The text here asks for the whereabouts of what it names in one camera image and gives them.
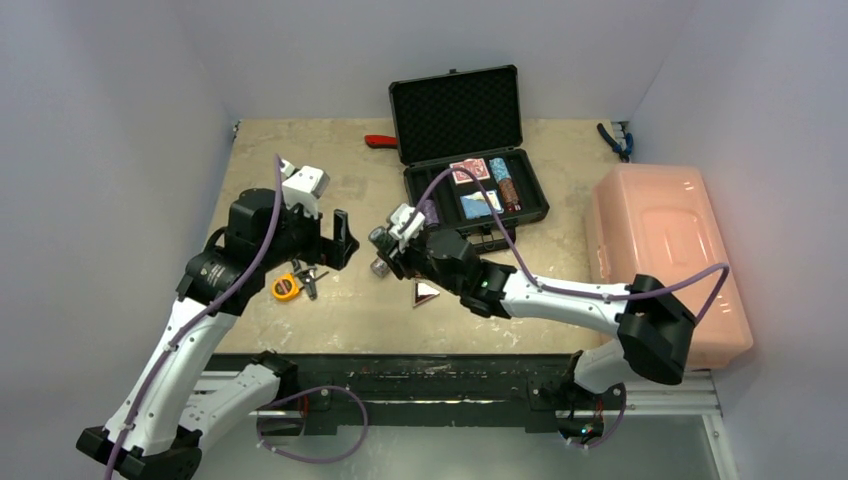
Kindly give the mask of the black poker set case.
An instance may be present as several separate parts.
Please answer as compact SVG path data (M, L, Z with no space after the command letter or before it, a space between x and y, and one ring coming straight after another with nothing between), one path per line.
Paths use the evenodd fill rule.
M486 69L395 81L388 88L404 165L410 205L436 202L437 229L455 230L479 253L505 250L522 225L542 221L550 205L527 153L522 149L518 69L504 65ZM508 212L492 178L455 185L449 164L468 158L502 157L507 163L522 209ZM462 195L495 190L504 211L467 220Z

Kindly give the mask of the brown chip roll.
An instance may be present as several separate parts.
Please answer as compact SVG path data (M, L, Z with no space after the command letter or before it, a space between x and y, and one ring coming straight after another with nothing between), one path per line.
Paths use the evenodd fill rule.
M385 278L390 272L390 267L388 266L388 264L380 258L375 258L372 261L372 263L370 264L370 269L372 273L379 278Z

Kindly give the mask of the grey chip stack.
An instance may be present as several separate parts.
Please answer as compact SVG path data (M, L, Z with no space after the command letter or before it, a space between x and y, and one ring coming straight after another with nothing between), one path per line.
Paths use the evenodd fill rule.
M368 236L369 241L379 254L390 254L394 239L384 226L374 228Z

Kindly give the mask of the purple chip stack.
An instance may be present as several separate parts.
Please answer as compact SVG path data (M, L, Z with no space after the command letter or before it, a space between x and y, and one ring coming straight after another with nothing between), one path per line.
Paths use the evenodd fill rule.
M426 199L422 204L422 213L425 216L425 227L428 229L437 229L441 226L441 219L438 213L438 207L434 200Z

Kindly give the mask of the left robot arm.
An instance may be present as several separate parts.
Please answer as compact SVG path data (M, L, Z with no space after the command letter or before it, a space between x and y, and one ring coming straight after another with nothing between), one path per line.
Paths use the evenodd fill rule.
M226 225L187 263L163 335L136 385L105 425L81 433L78 450L103 464L107 477L189 479L203 454L249 412L305 409L297 366L269 351L199 405L188 401L269 271L293 260L334 270L347 265L359 244L346 212L334 211L331 237L322 236L321 221L293 194L243 191Z

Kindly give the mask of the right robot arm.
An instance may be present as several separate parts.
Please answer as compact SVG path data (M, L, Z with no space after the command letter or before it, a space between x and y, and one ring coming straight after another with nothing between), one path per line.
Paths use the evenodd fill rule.
M683 380L696 318L654 277L637 275L623 284L535 277L481 258L448 230L404 239L377 227L369 240L397 278L435 283L475 315L552 320L607 336L604 345L576 353L561 381L573 406L632 380Z

